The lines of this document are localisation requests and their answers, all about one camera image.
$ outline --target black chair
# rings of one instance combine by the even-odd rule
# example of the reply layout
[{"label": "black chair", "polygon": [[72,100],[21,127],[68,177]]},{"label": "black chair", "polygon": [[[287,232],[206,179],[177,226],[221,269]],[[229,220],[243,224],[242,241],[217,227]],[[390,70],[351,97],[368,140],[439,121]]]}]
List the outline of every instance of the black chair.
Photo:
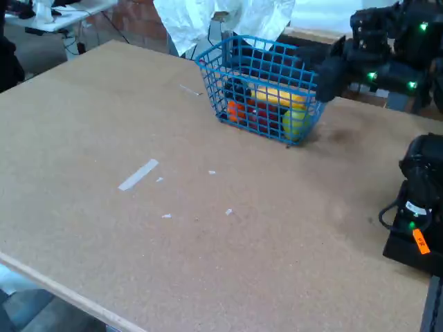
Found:
[{"label": "black chair", "polygon": [[0,92],[24,81],[25,72],[15,56],[15,45],[4,35],[7,0],[0,0]]}]

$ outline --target debris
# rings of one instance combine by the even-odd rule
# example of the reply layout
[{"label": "debris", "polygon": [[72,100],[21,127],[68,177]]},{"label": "debris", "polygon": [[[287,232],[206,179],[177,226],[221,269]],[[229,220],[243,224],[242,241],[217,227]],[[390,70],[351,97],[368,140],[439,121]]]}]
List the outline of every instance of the debris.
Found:
[{"label": "debris", "polygon": [[191,90],[191,89],[189,89],[189,88],[187,88],[186,86],[183,86],[183,85],[181,85],[180,84],[180,86],[183,88],[183,89],[185,89],[187,92],[191,92],[191,93],[194,93],[195,95],[203,95],[203,93],[198,93],[198,92],[195,92],[195,91],[193,91],[193,90]]}]

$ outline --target yellow fruit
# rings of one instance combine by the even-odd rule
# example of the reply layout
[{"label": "yellow fruit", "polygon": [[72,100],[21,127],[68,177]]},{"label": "yellow fruit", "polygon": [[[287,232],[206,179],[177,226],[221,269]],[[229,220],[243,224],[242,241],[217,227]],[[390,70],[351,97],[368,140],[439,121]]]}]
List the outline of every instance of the yellow fruit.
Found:
[{"label": "yellow fruit", "polygon": [[282,123],[284,136],[295,142],[310,125],[311,116],[304,109],[290,109],[283,115]]},{"label": "yellow fruit", "polygon": [[279,104],[286,107],[291,107],[292,104],[292,109],[304,109],[304,103],[306,102],[306,97],[301,95],[266,88],[265,86],[260,86],[257,89],[257,93],[252,90],[251,97],[263,102],[270,102],[271,104]]}]

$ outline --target white label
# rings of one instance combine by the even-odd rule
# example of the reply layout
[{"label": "white label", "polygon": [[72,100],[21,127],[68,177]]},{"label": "white label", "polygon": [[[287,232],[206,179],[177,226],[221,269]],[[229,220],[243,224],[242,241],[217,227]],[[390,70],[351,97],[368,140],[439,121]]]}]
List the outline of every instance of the white label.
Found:
[{"label": "white label", "polygon": [[409,211],[412,211],[414,213],[420,214],[422,216],[426,216],[426,210],[422,209],[421,207],[418,207],[416,205],[413,205],[410,201],[406,202],[406,209]]}]

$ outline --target wire mesh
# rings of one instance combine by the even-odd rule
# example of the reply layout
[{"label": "wire mesh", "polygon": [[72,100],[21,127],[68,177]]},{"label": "wire mesh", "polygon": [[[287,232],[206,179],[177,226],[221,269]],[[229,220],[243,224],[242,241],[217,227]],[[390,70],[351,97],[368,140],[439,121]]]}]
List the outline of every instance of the wire mesh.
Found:
[{"label": "wire mesh", "polygon": [[217,118],[267,138],[300,144],[325,105],[315,99],[316,74],[295,56],[296,49],[236,35],[197,56]]}]

